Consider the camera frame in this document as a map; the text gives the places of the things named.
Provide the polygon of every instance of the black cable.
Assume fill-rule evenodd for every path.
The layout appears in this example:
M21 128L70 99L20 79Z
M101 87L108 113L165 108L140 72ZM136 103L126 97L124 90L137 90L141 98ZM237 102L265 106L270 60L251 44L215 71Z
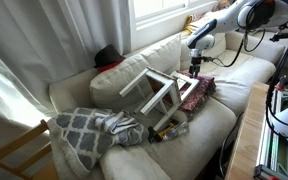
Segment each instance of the black cable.
M265 36L265 29L263 29L262 37L261 37L260 41L257 43L257 45L256 45L253 49L248 50L248 49L247 49L247 45L248 45L248 33L245 33L245 34L244 34L244 50L245 50L246 52L252 52L252 51L254 51L254 50L261 44L261 42L262 42L263 39L264 39L264 36Z
M223 171L223 166L222 166L222 159L223 159L223 153L224 153L224 149L225 149L225 145L226 145L226 141L227 139L231 136L231 134L233 133L233 131L235 130L235 128L237 127L237 125L239 124L239 119L241 118L242 114L244 112L241 112L241 114L238 116L232 130L230 131L230 133L228 134L228 136L225 138L225 140L223 141L222 147L221 147L221 153L220 153L220 158L219 158L219 168L220 168L220 172L222 177L225 177L224 171Z
M212 58L212 61L211 61L211 62L213 62L213 60L219 60L219 61L221 62L221 64L222 64L221 67L231 67L231 66L235 63L235 61L237 60L238 56L240 55L241 49L242 49L242 47L243 47L243 43L244 43L244 41L243 41L243 39L242 39L241 44L240 44L240 47L238 48L237 53L236 53L236 55L235 55L235 57L234 57L234 60L231 62L231 64L225 65L225 64L223 63L223 61L221 61L221 60L218 59L218 58Z
M269 85L269 89L268 89L268 92L267 92L267 96L266 96L266 123L268 124L269 128L277 135L279 136L282 136L284 138L288 138L288 136L284 136L282 134L280 134L279 132L276 132L273 125L270 123L270 120L269 120L269 113L280 123L284 124L284 125L287 125L287 123L279 120L275 115L274 113L272 112L272 97L273 97L273 91L275 89L275 84L278 83L278 79L279 79L279 74L282 70L282 68L284 67L284 64L287 60L287 57L288 57L288 47L286 49L286 51L284 52L283 56L282 56L282 59L281 61L279 62L278 66L277 66L277 69L276 69L276 72L274 73L273 75L273 78L272 78L272 82L270 83Z
M216 62L214 62L214 60L218 60L221 64L217 64ZM217 66L225 67L223 61L220 60L219 58L213 58L211 62L214 63L214 64L216 64Z

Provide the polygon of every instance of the wooden chair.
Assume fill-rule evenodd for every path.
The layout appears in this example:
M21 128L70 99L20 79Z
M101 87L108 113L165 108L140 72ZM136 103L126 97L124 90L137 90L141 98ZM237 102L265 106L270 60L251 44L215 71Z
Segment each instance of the wooden chair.
M45 155L47 155L49 152L52 151L50 142L44 145L43 147L41 147L39 150L37 150L36 153L34 153L31 157L29 157L27 160L23 161L16 167L9 166L6 163L3 163L1 161L3 158L10 155L15 150L21 148L26 143L32 141L37 136L41 135L47 129L48 127L47 127L46 122L44 120L41 120L41 123L38 126L26 131L17 139L1 147L0 148L0 168L3 168L4 170L14 175L17 175L23 179L43 179L43 180L58 179L56 169L52 161L49 162L45 167L41 168L37 173L33 175L25 172L26 169L28 169L30 166L32 166L34 163L36 163L37 161L39 161L41 158L43 158Z

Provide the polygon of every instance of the purple fabric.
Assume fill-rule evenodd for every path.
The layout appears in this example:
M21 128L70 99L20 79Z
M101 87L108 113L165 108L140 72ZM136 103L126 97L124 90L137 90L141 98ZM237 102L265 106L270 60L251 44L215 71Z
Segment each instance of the purple fabric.
M178 71L178 73L190 76L187 72ZM184 112L196 112L204 105L208 96L215 92L216 84L214 83L214 77L198 75L196 79L199 80L197 87L180 106L180 110ZM180 94L182 95L188 87L189 85L184 85L180 89Z

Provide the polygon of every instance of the red object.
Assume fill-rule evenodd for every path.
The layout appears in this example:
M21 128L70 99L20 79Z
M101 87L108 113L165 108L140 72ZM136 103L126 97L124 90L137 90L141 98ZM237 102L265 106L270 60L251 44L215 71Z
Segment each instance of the red object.
M113 67L115 67L115 66L117 66L118 64L120 64L122 61L124 61L124 59L121 60L121 61L118 61L118 62L109 64L109 65L100 67L100 68L97 69L97 71L99 71L99 72L104 72L104 71L106 71L106 70L112 69Z
M274 0L266 0L266 2L272 4L274 3Z
M275 177L275 176L271 176L271 177L270 177L270 180L280 180L280 178L277 178L277 177Z
M277 89L278 91L285 91L285 88L282 87L280 83L277 84L276 89Z

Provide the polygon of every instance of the chair rung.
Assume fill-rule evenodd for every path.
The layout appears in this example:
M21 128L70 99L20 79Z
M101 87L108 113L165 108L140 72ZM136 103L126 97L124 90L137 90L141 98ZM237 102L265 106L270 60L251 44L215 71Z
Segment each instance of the chair rung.
M17 168L15 168L18 172L23 172L28 167L30 167L32 164L43 158L46 154L51 152L51 143L46 144L42 148L40 148L34 155L32 155L29 159L24 161L22 164L20 164Z
M47 124L44 120L41 120L41 123L35 128L26 131L22 134L18 139L6 144L3 148L0 149L0 160L5 156L9 155L16 149L20 148L30 140L36 138L38 135L42 134L45 130L47 130Z
M12 174L15 174L23 179L32 179L33 177L26 174L26 173L21 173L21 172L18 172L17 170L15 170L14 168L11 168L3 163L0 162L0 168L2 169L5 169L6 171L12 173Z

